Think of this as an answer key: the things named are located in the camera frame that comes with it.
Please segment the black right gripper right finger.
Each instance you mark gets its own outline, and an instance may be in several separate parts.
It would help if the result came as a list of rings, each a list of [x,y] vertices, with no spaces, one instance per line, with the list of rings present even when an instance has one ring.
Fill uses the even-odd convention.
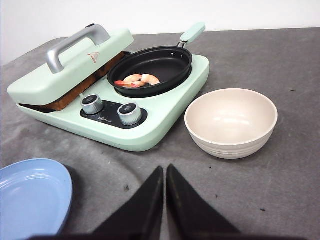
[[[196,192],[173,164],[166,170],[166,197],[183,239],[220,240],[240,234]]]

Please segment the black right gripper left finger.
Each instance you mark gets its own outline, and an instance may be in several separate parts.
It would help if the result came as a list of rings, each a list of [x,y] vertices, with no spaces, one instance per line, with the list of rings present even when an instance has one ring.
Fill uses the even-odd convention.
[[[101,240],[149,240],[164,207],[164,170],[158,166],[137,192],[93,235]]]

